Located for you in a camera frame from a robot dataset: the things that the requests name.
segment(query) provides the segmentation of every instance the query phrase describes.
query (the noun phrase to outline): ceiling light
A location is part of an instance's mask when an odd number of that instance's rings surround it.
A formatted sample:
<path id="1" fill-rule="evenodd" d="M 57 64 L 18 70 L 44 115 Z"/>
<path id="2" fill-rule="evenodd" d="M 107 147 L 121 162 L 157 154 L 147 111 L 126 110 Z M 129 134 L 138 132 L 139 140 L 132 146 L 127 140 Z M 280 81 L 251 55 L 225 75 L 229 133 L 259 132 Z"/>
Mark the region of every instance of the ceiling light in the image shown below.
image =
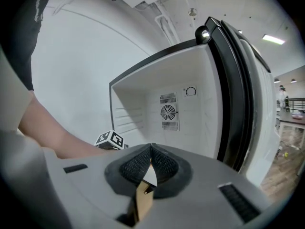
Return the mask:
<path id="1" fill-rule="evenodd" d="M 273 36 L 268 36 L 268 35 L 264 35 L 263 40 L 274 42 L 274 43 L 277 43 L 277 44 L 280 44 L 280 45 L 282 45 L 285 42 L 281 39 L 278 39 L 278 38 L 273 37 Z"/>
<path id="2" fill-rule="evenodd" d="M 189 16 L 194 17 L 197 15 L 197 9 L 191 8 L 188 12 Z"/>

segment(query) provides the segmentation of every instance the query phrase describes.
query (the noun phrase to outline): person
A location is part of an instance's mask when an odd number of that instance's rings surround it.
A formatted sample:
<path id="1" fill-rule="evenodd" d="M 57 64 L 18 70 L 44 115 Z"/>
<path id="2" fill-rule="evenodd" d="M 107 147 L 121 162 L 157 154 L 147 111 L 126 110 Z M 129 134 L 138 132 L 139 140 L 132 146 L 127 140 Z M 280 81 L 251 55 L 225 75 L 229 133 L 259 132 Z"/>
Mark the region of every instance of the person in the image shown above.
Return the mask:
<path id="1" fill-rule="evenodd" d="M 2 30 L 5 33 L 1 34 L 2 48 L 13 70 L 33 96 L 21 119 L 19 130 L 35 139 L 40 146 L 53 149 L 59 158 L 103 155 L 110 150 L 99 149 L 70 134 L 35 97 L 31 79 L 31 55 L 48 1 L 14 0 L 4 10 L 4 19 L 2 17 L 7 25 Z"/>
<path id="2" fill-rule="evenodd" d="M 288 97 L 286 89 L 284 88 L 283 85 L 280 85 L 280 89 L 279 89 L 279 101 L 280 101 L 281 109 L 284 109 L 285 112 L 290 112 L 290 109 L 289 109 L 289 97 Z"/>

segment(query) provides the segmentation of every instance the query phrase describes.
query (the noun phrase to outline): black rubber pad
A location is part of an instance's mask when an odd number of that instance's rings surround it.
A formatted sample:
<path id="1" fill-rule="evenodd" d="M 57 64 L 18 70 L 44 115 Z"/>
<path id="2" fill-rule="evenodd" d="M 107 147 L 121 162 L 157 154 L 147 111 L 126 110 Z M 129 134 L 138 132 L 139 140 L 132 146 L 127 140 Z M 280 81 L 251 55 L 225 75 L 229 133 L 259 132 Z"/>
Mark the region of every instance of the black rubber pad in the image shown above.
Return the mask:
<path id="1" fill-rule="evenodd" d="M 190 164 L 157 144 L 146 144 L 113 161 L 105 169 L 105 178 L 115 193 L 132 197 L 149 168 L 150 160 L 157 177 L 154 198 L 174 197 L 192 179 Z"/>

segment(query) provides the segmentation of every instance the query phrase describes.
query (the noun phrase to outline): table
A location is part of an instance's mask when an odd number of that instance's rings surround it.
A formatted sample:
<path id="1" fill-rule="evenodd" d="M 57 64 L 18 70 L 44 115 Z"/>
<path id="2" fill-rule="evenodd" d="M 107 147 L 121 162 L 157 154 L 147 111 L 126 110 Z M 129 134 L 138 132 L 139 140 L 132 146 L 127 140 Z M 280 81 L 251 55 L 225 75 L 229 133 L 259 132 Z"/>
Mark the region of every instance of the table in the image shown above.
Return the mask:
<path id="1" fill-rule="evenodd" d="M 302 141 L 300 143 L 300 148 L 302 148 L 302 146 L 303 146 L 304 137 L 305 137 L 305 114 L 301 114 L 301 115 L 304 116 L 303 119 L 297 120 L 297 119 L 292 118 L 290 112 L 281 111 L 281 113 L 280 113 L 280 130 L 279 130 L 279 135 L 280 135 L 280 138 L 281 138 L 285 125 L 304 129 Z"/>

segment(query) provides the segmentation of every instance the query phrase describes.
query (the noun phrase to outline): black t-shirt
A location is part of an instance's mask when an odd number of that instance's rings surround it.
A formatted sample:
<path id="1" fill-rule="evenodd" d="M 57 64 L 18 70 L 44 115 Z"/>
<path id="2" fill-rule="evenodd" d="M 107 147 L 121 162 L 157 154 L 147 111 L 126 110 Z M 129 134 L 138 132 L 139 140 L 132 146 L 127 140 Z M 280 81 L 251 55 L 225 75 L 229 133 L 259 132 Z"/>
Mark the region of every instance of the black t-shirt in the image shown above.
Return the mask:
<path id="1" fill-rule="evenodd" d="M 33 90 L 31 55 L 41 28 L 42 13 L 49 0 L 2 0 L 1 45 L 15 73 Z"/>

